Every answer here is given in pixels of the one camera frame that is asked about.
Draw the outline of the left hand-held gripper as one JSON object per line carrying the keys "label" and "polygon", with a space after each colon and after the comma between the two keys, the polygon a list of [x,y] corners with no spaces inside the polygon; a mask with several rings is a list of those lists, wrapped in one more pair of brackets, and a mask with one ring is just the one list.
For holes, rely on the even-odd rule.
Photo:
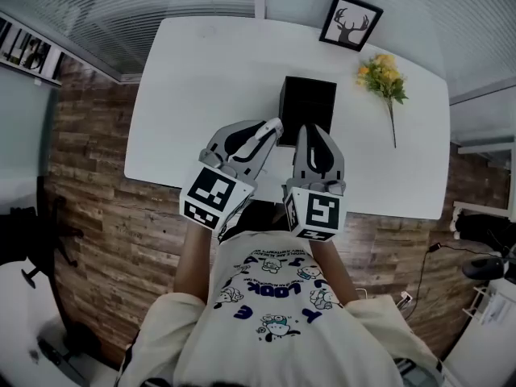
{"label": "left hand-held gripper", "polygon": [[282,129],[264,120],[222,127],[202,149],[180,193],[180,214],[220,232],[254,194],[256,178]]}

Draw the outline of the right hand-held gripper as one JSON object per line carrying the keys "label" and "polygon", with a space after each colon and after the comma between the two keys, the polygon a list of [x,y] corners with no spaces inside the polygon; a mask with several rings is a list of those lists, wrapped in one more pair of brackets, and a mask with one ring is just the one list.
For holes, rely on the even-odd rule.
{"label": "right hand-held gripper", "polygon": [[320,126],[303,125],[293,158],[293,178],[282,186],[288,228],[293,236],[326,242],[343,230],[343,175],[343,153],[335,141]]}

